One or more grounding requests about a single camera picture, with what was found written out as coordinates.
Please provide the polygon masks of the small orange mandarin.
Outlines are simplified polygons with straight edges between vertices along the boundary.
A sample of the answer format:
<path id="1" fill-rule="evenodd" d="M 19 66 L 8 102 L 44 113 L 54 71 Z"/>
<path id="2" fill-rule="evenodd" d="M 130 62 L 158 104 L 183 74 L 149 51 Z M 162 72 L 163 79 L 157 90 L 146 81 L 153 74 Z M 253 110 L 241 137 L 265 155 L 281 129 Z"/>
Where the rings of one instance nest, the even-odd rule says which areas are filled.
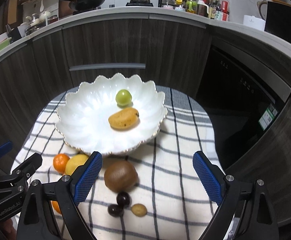
<path id="1" fill-rule="evenodd" d="M 69 159 L 70 159 L 69 156 L 64 153 L 57 154 L 53 159 L 54 169 L 58 173 L 64 174 L 65 169 L 66 169 L 66 164 L 69 161 Z"/>

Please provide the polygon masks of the yellow lemon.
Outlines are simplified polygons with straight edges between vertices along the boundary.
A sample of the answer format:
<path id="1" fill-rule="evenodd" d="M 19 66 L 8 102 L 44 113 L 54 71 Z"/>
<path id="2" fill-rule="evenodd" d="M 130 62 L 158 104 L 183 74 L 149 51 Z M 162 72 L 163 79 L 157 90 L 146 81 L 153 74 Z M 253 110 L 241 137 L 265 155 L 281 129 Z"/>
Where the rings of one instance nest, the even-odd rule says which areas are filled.
<path id="1" fill-rule="evenodd" d="M 76 154 L 75 156 L 71 157 L 69 161 L 66 163 L 64 174 L 72 175 L 77 167 L 85 164 L 88 158 L 89 157 L 85 154 Z"/>

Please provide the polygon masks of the dark cherry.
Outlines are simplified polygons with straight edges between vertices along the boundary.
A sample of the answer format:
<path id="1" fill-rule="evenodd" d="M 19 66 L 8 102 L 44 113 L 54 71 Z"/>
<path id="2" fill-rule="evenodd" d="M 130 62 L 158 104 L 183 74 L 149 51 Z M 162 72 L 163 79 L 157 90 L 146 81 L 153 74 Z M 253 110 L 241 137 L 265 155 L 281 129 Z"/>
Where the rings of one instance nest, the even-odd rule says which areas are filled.
<path id="1" fill-rule="evenodd" d="M 117 204 L 110 204 L 108 206 L 108 214 L 112 217 L 122 217 L 124 215 L 124 208 Z"/>
<path id="2" fill-rule="evenodd" d="M 129 206 L 131 203 L 130 195 L 127 192 L 120 192 L 116 197 L 117 205 L 121 208 Z"/>

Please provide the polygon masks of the brown kiwi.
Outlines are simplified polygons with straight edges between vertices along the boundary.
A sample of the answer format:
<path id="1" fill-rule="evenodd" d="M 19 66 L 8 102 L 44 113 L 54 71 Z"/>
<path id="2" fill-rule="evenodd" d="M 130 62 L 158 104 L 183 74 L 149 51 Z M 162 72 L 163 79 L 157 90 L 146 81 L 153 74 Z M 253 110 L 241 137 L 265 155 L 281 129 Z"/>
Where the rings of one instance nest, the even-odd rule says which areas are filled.
<path id="1" fill-rule="evenodd" d="M 136 169 L 126 160 L 111 164 L 104 172 L 105 186 L 116 193 L 131 189 L 138 181 Z"/>

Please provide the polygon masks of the small brown longan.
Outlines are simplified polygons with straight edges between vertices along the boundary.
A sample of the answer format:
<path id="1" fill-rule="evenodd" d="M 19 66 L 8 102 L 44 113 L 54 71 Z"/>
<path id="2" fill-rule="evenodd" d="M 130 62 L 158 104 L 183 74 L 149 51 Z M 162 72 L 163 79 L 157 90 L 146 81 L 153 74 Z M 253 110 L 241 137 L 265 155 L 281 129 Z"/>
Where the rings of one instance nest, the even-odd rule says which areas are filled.
<path id="1" fill-rule="evenodd" d="M 143 204 L 134 204 L 131 207 L 131 212 L 137 217 L 144 217 L 147 214 L 147 209 Z"/>

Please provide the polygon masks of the white scalloped ceramic bowl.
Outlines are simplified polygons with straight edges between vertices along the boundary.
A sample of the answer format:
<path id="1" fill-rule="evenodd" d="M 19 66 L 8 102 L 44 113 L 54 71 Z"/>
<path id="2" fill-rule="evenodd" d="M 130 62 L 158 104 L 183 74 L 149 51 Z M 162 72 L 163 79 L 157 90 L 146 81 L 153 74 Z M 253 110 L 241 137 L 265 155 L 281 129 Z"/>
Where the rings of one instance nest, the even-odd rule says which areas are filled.
<path id="1" fill-rule="evenodd" d="M 131 94 L 130 107 L 139 115 L 132 125 L 119 129 L 110 125 L 109 117 L 124 109 L 116 102 L 121 89 Z M 111 78 L 100 75 L 66 94 L 65 104 L 57 108 L 55 128 L 67 146 L 87 155 L 95 151 L 103 156 L 126 155 L 158 135 L 168 113 L 164 100 L 165 93 L 157 91 L 154 81 L 121 73 Z"/>

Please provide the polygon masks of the white checkered cloth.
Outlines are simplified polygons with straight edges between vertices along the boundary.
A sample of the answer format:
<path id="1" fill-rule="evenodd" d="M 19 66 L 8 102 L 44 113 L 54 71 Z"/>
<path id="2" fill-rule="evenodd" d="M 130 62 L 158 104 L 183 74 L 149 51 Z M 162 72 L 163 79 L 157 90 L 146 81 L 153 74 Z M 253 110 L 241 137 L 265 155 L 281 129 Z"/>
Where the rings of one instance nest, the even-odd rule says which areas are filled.
<path id="1" fill-rule="evenodd" d="M 103 168 L 85 202 L 79 204 L 97 239 L 199 239 L 216 211 L 192 163 L 202 150 L 211 163 L 220 167 L 215 151 L 214 129 L 206 111 L 194 99 L 177 90 L 157 86 L 165 93 L 167 117 L 156 138 L 142 144 L 131 155 L 104 158 Z M 41 167 L 30 177 L 42 183 L 57 181 L 53 167 L 58 153 L 74 157 L 78 151 L 65 145 L 55 129 L 57 107 L 66 103 L 66 92 L 51 100 L 40 112 L 34 126 L 13 161 L 11 171 L 35 152 L 42 154 Z M 117 194 L 104 183 L 106 168 L 120 160 L 130 162 L 139 182 L 129 191 L 132 204 L 146 207 L 146 215 L 135 216 L 129 207 L 122 218 L 108 213 Z"/>

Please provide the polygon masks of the yellow mango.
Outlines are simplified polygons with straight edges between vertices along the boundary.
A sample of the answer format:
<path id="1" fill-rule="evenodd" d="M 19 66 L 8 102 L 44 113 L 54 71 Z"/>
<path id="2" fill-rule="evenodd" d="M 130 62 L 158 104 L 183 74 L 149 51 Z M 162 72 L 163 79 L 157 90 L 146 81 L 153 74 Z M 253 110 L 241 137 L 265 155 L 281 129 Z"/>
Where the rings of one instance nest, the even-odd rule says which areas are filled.
<path id="1" fill-rule="evenodd" d="M 133 107 L 122 109 L 111 115 L 108 122 L 113 129 L 130 129 L 139 122 L 139 111 Z"/>

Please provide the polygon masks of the green round fruit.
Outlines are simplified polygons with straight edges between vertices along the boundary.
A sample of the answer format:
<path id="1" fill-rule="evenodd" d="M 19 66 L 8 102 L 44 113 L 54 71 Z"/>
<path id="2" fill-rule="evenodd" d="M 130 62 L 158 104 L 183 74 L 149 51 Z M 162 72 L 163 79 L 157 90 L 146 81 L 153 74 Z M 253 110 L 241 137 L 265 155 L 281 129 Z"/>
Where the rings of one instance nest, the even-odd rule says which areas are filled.
<path id="1" fill-rule="evenodd" d="M 116 94 L 116 102 L 119 106 L 127 106 L 132 102 L 132 95 L 127 89 L 121 89 Z"/>

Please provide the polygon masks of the built-in black oven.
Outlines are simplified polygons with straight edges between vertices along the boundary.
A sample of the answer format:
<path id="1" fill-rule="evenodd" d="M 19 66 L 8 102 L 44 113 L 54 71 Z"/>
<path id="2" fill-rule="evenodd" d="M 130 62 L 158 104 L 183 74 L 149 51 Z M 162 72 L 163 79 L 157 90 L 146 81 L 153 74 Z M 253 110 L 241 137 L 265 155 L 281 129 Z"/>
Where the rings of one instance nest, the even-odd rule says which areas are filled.
<path id="1" fill-rule="evenodd" d="M 223 169 L 260 140 L 285 105 L 248 66 L 217 46 L 209 50 L 195 99 L 211 120 Z"/>

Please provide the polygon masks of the white teapot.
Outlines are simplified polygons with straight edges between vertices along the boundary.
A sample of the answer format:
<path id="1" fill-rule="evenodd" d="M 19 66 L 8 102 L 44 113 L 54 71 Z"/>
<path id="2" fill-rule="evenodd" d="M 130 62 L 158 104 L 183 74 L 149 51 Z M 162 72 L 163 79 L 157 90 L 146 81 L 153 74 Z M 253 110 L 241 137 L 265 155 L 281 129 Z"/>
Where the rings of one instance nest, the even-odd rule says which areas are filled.
<path id="1" fill-rule="evenodd" d="M 46 10 L 40 13 L 39 15 L 39 21 L 40 22 L 46 22 L 51 17 L 51 12 Z"/>

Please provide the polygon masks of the black wok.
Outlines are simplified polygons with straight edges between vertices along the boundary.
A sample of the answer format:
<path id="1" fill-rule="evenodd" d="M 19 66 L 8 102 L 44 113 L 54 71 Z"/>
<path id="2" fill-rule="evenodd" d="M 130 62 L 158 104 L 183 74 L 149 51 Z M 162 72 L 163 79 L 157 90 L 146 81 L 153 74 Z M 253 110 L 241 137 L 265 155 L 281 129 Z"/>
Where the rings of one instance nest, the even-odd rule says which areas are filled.
<path id="1" fill-rule="evenodd" d="M 83 11 L 100 7 L 105 0 L 60 0 L 69 3 L 69 8 L 73 11 Z"/>

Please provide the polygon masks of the dark sauce bottle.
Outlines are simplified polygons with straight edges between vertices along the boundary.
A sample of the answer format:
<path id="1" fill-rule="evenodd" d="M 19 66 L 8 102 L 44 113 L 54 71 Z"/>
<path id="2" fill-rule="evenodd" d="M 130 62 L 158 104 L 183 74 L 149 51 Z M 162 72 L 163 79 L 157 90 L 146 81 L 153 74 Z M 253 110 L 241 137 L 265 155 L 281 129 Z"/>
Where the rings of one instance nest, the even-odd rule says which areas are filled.
<path id="1" fill-rule="evenodd" d="M 217 9 L 218 9 L 218 1 L 211 0 L 210 5 L 209 5 L 209 18 L 210 19 L 215 18 Z"/>

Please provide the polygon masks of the white electric kettle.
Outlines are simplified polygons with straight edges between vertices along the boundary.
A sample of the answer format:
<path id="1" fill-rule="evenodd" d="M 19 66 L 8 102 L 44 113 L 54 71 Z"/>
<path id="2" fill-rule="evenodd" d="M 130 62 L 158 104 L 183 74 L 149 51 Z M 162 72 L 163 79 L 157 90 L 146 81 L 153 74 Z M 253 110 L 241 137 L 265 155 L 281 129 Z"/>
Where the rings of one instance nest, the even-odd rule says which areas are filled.
<path id="1" fill-rule="evenodd" d="M 263 20 L 266 20 L 266 17 L 267 17 L 268 2 L 271 2 L 271 0 L 255 0 L 255 5 L 257 7 L 259 16 Z"/>

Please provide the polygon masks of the green jar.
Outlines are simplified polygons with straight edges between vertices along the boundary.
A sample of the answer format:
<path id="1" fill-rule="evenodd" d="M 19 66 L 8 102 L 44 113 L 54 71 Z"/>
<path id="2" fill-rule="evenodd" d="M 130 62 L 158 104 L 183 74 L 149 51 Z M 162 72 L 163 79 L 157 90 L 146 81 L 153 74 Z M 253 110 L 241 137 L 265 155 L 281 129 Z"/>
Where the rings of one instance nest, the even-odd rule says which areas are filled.
<path id="1" fill-rule="evenodd" d="M 186 12 L 196 14 L 197 12 L 197 1 L 187 0 L 186 1 Z"/>

